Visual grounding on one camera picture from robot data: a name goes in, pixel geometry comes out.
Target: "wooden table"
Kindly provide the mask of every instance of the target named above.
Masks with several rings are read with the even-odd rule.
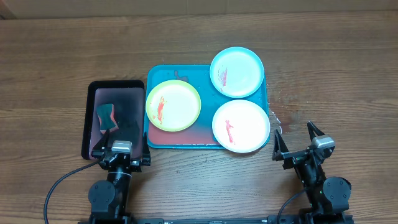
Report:
[[[348,179],[356,223],[398,221],[398,12],[115,17],[0,21],[0,223],[43,223],[44,199],[80,157],[87,87],[140,79],[157,64],[209,64],[230,46],[252,49],[267,74],[272,129],[309,145],[312,120],[336,149],[323,168]],[[264,217],[302,186],[259,152],[151,150],[134,174],[136,217]],[[90,214],[93,167],[64,180],[50,223]],[[303,196],[285,213],[307,207]]]

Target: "tray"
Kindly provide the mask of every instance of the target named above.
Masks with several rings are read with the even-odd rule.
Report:
[[[157,149],[224,149],[213,135],[211,122],[216,110],[224,103],[236,100],[222,95],[211,83],[210,65],[157,65],[147,77],[146,98],[158,84],[167,80],[183,80],[191,84],[201,98],[198,119],[189,128],[179,132],[167,132],[156,128],[144,116],[144,132],[148,145]],[[260,88],[250,96],[242,98],[259,105],[268,115],[266,79]]]

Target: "pale yellow plate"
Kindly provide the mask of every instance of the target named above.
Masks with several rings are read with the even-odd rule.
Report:
[[[181,131],[191,126],[200,114],[197,90],[181,80],[155,86],[146,101],[146,113],[154,126],[164,131]]]

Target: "wood grain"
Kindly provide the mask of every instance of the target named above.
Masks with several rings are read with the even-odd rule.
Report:
[[[323,168],[352,183],[356,223],[398,220],[398,12],[0,21],[0,30],[1,223],[43,223],[52,184],[88,163],[80,147],[90,82],[146,82],[154,65],[210,63],[235,45],[262,59],[271,126],[291,150],[309,144],[308,120],[335,138]],[[248,155],[151,150],[128,209],[138,218],[275,214],[302,186],[271,161],[273,143]],[[50,222],[86,220],[88,189],[104,178],[93,167],[64,180]],[[285,212],[306,206],[300,197]]]

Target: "red stain on plate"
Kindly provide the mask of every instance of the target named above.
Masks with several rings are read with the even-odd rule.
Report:
[[[226,86],[226,76],[227,76],[228,69],[225,68],[225,71],[221,71],[218,69],[218,80],[221,82],[222,86]]]
[[[160,97],[160,102],[159,102],[159,106],[157,106],[157,119],[160,121],[160,124],[162,124],[162,120],[163,120],[163,107],[165,104],[165,100],[162,97]]]
[[[186,77],[186,76],[184,76],[184,77],[179,77],[178,71],[174,71],[174,75],[175,75],[175,78],[176,78],[177,80],[181,80],[181,81],[184,81],[184,82],[188,82],[188,77]]]
[[[231,128],[233,128],[233,126],[230,125],[229,120],[225,120],[225,123],[226,123],[226,132],[228,132],[229,142],[235,144],[231,134]]]

